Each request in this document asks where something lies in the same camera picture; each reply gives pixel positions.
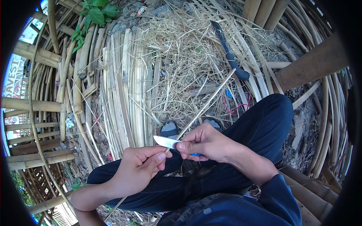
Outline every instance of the leg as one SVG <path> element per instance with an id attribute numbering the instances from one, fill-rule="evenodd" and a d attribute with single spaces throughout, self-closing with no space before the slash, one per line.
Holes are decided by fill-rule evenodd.
<path id="1" fill-rule="evenodd" d="M 180 168 L 183 160 L 180 154 L 172 150 L 172 158 L 166 159 L 165 170 L 160 171 L 140 193 L 127 197 L 118 207 L 138 212 L 162 212 L 177 209 L 184 204 L 184 186 L 188 178 L 164 177 L 165 174 Z M 95 168 L 89 175 L 88 184 L 101 184 L 116 173 L 121 160 Z M 106 205 L 114 207 L 121 200 L 113 199 Z"/>
<path id="2" fill-rule="evenodd" d="M 272 94 L 244 113 L 224 135 L 275 163 L 274 158 L 288 135 L 292 118 L 293 107 L 289 98 Z M 202 166 L 210 164 L 216 166 L 194 183 L 188 199 L 220 192 L 237 193 L 252 185 L 247 177 L 227 163 L 201 162 Z"/>

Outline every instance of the dirt ground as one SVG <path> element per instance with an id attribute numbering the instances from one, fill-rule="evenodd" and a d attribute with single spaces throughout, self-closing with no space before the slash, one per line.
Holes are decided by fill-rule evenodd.
<path id="1" fill-rule="evenodd" d="M 243 10 L 243 6 L 235 3 L 231 0 L 227 0 L 234 9 L 241 14 Z M 125 30 L 125 28 L 132 28 L 133 26 L 137 26 L 140 23 L 140 19 L 134 16 L 131 16 L 132 13 L 137 12 L 139 6 L 147 5 L 150 9 L 156 9 L 157 7 L 161 6 L 163 3 L 161 0 L 146 0 L 143 4 L 142 1 L 127 1 L 127 0 L 114 0 L 110 1 L 112 4 L 117 4 L 120 6 L 121 13 L 119 15 L 118 20 L 113 23 L 113 27 L 108 28 L 108 36 L 110 36 L 113 32 L 118 30 Z M 182 4 L 183 1 L 173 1 L 169 0 L 169 2 L 173 2 L 174 4 Z M 290 48 L 290 51 L 294 53 L 294 55 L 298 58 L 303 55 L 301 49 L 288 37 L 285 35 L 283 31 L 279 28 L 274 30 L 275 37 L 278 40 L 282 40 L 286 45 Z M 269 61 L 290 61 L 289 58 L 284 54 L 277 55 L 274 59 L 268 59 Z M 298 99 L 303 93 L 307 91 L 306 86 L 300 86 L 295 89 L 289 90 L 286 92 L 286 95 L 291 99 L 291 101 L 295 101 Z M 99 91 L 93 95 L 92 100 L 92 110 L 95 112 L 95 115 L 98 117 L 99 112 Z M 311 161 L 311 157 L 314 153 L 314 149 L 316 146 L 317 140 L 317 126 L 318 122 L 316 120 L 316 107 L 313 102 L 312 98 L 308 98 L 301 106 L 299 106 L 294 111 L 294 118 L 293 123 L 289 131 L 289 135 L 286 138 L 282 146 L 283 151 L 283 160 L 282 162 L 291 165 L 293 168 L 304 172 Z M 72 115 L 69 115 L 69 119 L 75 121 Z M 103 118 L 99 119 L 100 125 L 105 131 Z M 68 140 L 66 140 L 65 145 L 72 150 L 75 155 L 75 159 L 68 161 L 66 164 L 63 164 L 64 173 L 67 176 L 66 185 L 69 190 L 77 189 L 80 186 L 86 183 L 87 177 L 89 175 L 87 166 L 81 152 L 81 147 L 79 144 L 79 134 L 77 133 L 76 126 L 72 128 L 67 128 L 68 134 L 72 134 L 68 136 Z M 112 158 L 110 155 L 108 141 L 105 135 L 102 133 L 99 126 L 96 124 L 93 127 L 93 136 L 97 143 L 97 146 L 100 150 L 103 160 L 105 163 L 111 162 Z M 296 137 L 300 137 L 299 142 L 294 142 Z M 92 154 L 89 153 L 92 166 L 93 168 L 97 167 L 96 161 L 93 158 Z M 260 190 L 257 187 L 253 187 L 249 191 L 248 194 L 252 196 L 260 195 Z M 102 205 L 98 209 L 99 214 L 101 217 L 105 217 L 110 208 Z M 136 216 L 136 214 L 132 211 L 123 211 L 117 209 L 111 217 L 107 220 L 109 223 L 108 225 L 156 225 L 158 220 L 161 217 L 161 214 L 156 213 L 159 215 L 159 218 L 155 222 L 151 222 L 150 218 L 154 213 L 139 213 L 143 219 L 143 222 Z"/>

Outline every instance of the person's left hand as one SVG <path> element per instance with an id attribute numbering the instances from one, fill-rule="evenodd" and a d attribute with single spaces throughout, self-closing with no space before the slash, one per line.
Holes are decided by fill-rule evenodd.
<path id="1" fill-rule="evenodd" d="M 165 169 L 166 158 L 172 157 L 171 152 L 164 151 L 162 146 L 126 148 L 117 172 L 109 181 L 115 196 L 125 197 L 144 190 L 157 172 Z"/>

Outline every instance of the knife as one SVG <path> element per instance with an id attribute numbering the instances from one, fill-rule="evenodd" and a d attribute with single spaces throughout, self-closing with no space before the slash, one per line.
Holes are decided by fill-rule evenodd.
<path id="1" fill-rule="evenodd" d="M 171 148 L 171 149 L 176 150 L 176 151 L 177 151 L 176 144 L 178 142 L 181 142 L 180 140 L 174 140 L 174 139 L 171 139 L 171 138 L 168 138 L 168 137 L 153 136 L 153 138 L 154 138 L 154 140 L 156 141 L 157 144 L 159 144 L 161 146 L 164 146 L 164 147 L 167 147 L 167 148 Z"/>
<path id="2" fill-rule="evenodd" d="M 232 54 L 230 46 L 226 41 L 225 35 L 223 33 L 223 30 L 220 27 L 220 24 L 215 21 L 211 21 L 211 24 L 215 28 L 216 34 L 218 35 L 220 43 L 223 46 L 227 61 L 229 62 L 232 69 L 234 69 L 234 68 L 236 69 L 236 71 L 235 71 L 236 76 L 242 81 L 248 80 L 250 75 L 248 72 L 241 70 L 239 68 L 239 65 L 237 64 L 235 57 Z"/>

